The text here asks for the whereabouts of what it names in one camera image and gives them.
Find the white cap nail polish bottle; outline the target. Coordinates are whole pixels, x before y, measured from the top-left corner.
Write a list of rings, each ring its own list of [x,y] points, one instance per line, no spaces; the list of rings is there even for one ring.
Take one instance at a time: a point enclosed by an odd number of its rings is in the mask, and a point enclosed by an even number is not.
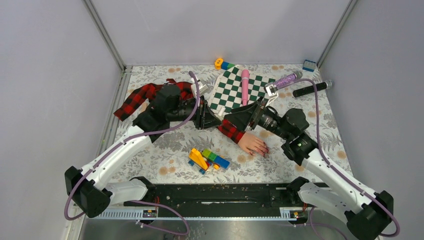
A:
[[[220,106],[219,110],[218,110],[218,116],[223,118],[225,116],[225,110],[226,108],[224,106]]]

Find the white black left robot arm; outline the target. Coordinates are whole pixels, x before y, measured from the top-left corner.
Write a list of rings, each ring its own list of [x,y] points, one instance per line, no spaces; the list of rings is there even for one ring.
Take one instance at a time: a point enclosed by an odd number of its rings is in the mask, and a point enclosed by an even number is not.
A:
[[[199,130],[222,123],[203,97],[183,100],[178,86],[164,85],[119,140],[85,166],[71,166],[65,171],[69,201],[89,218],[97,217],[114,204],[128,201],[139,201],[144,206],[152,204],[155,192],[144,177],[121,183],[110,180],[138,152],[152,145],[162,134],[172,131],[172,122],[185,124],[188,121]]]

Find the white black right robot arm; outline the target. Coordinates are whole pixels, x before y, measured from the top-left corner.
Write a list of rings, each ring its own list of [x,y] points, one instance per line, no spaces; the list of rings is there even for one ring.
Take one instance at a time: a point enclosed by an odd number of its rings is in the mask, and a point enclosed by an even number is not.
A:
[[[330,190],[321,189],[307,179],[298,177],[287,191],[287,201],[293,206],[302,203],[326,211],[346,224],[359,240],[374,240],[393,222],[394,199],[386,191],[377,193],[349,175],[323,152],[320,144],[306,129],[309,123],[302,109],[291,108],[283,116],[265,105],[262,98],[224,116],[238,130],[257,126],[282,138],[284,155],[312,172]]]

